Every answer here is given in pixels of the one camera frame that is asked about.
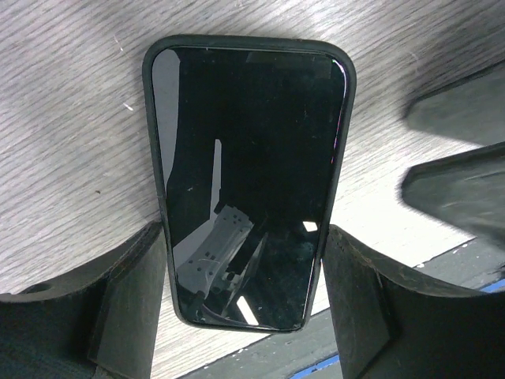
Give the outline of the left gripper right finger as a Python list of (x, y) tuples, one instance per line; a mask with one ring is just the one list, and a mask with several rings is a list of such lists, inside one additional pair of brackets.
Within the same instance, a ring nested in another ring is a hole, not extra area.
[(425, 275), (336, 226), (323, 266), (345, 378), (503, 377), (503, 293)]

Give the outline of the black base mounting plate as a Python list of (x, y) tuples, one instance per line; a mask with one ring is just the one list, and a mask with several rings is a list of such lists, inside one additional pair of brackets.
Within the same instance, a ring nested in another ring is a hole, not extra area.
[[(486, 292), (504, 289), (504, 254), (475, 238), (416, 266), (426, 275)], [(300, 331), (263, 338), (186, 378), (340, 378), (330, 310)]]

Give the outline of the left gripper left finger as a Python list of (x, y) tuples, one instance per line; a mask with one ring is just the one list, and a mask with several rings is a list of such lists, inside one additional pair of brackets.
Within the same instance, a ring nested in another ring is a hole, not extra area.
[(166, 270), (160, 223), (1, 296), (3, 378), (149, 378)]

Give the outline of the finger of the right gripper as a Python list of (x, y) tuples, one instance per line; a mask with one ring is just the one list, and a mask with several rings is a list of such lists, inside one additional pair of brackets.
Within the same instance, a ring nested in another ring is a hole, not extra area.
[(504, 244), (503, 142), (413, 166), (401, 191), (410, 207)]
[(504, 70), (482, 69), (415, 99), (409, 128), (479, 145), (504, 141)]

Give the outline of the black smartphone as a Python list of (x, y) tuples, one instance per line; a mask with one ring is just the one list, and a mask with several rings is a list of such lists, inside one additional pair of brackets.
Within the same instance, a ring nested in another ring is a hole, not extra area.
[(174, 310), (187, 325), (307, 323), (357, 77), (327, 42), (176, 35), (142, 65)]

